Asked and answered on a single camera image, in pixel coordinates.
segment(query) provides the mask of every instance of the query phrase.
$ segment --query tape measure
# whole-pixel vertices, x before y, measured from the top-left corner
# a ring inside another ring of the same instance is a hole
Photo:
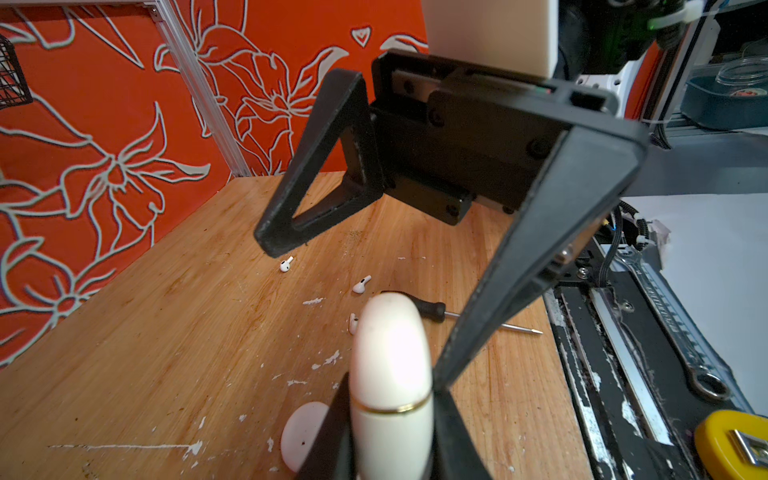
[[[768,419],[720,410],[696,428],[694,440],[713,480],[768,479]]]

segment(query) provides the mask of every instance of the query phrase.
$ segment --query black mesh basket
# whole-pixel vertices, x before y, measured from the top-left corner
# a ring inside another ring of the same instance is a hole
[[[32,103],[32,95],[13,44],[0,35],[0,110],[29,103]]]

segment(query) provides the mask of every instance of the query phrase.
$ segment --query screwdriver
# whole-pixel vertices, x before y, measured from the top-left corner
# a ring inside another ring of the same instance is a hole
[[[443,323],[445,321],[445,316],[454,316],[458,318],[458,313],[453,312],[446,312],[445,311],[445,304],[443,302],[427,302],[426,300],[422,300],[420,298],[417,298],[410,293],[401,292],[399,290],[383,290],[382,293],[401,293],[402,295],[407,296],[411,299],[414,305],[416,305],[416,309],[419,311],[419,314],[421,316],[425,316],[428,319],[434,320],[437,323]],[[517,325],[510,325],[508,323],[502,323],[502,328],[514,330],[515,332],[522,332],[522,333],[532,333],[534,335],[541,335],[541,330],[536,329],[529,329],[525,328],[523,326],[517,326]]]

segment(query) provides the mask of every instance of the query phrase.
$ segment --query heart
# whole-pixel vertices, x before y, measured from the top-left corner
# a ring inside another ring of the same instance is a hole
[[[349,31],[349,33],[352,35],[352,40],[356,41],[358,45],[360,45],[360,48],[365,48],[366,45],[368,45],[368,40],[371,39],[371,28],[363,27],[363,28],[353,28]]]

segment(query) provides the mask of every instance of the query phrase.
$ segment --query white sheet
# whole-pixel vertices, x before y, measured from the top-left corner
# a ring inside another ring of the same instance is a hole
[[[755,412],[768,415],[768,194],[625,200],[671,230],[662,274]]]

